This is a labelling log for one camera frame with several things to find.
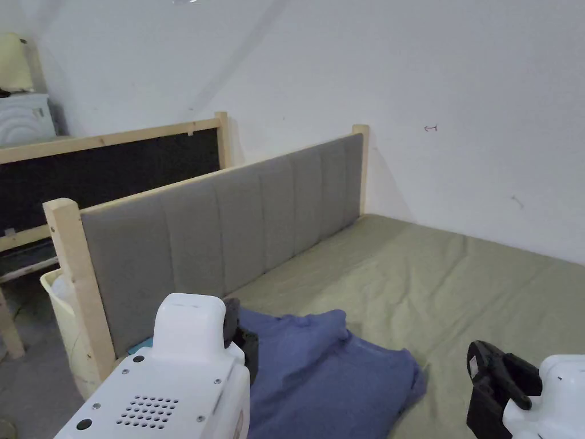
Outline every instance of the gray floor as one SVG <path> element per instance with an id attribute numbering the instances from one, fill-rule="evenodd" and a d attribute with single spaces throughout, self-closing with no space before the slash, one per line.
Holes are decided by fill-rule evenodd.
<path id="1" fill-rule="evenodd" d="M 83 404 L 41 274 L 2 285 L 26 354 L 13 360 L 0 341 L 0 417 L 13 422 L 23 439 L 54 437 Z"/>

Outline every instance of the mattress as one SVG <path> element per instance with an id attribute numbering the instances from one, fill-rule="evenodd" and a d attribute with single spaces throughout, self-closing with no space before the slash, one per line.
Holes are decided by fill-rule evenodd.
<path id="1" fill-rule="evenodd" d="M 242 305 L 272 315 L 340 308 L 360 337 L 409 349 L 428 393 L 392 438 L 473 438 L 466 427 L 465 364 L 476 339 L 539 365 L 582 354 L 585 267 L 367 215 L 237 290 Z"/>

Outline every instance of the folded blue shirt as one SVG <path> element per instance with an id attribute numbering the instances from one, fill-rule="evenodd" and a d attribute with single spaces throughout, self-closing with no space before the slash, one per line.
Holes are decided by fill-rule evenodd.
<path id="1" fill-rule="evenodd" d="M 406 349 L 390 351 L 346 328 L 346 314 L 272 317 L 240 308 L 259 336 L 249 439 L 384 439 L 426 392 Z M 152 339 L 129 351 L 152 346 Z"/>

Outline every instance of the white cabinet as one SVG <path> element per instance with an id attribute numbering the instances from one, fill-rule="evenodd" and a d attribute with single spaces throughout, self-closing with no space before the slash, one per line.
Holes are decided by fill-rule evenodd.
<path id="1" fill-rule="evenodd" d="M 0 98 L 0 148 L 54 137 L 48 95 L 23 93 Z"/>

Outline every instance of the white plastic casing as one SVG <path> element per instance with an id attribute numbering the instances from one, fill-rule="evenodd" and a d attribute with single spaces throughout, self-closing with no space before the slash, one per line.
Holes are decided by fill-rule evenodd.
<path id="1" fill-rule="evenodd" d="M 56 438 L 244 439 L 250 374 L 241 349 L 223 348 L 224 316 L 217 297 L 169 295 L 153 347 L 124 359 Z"/>
<path id="2" fill-rule="evenodd" d="M 553 355 L 539 368 L 542 394 L 530 397 L 532 409 L 512 400 L 504 410 L 504 426 L 514 439 L 585 438 L 585 355 Z"/>

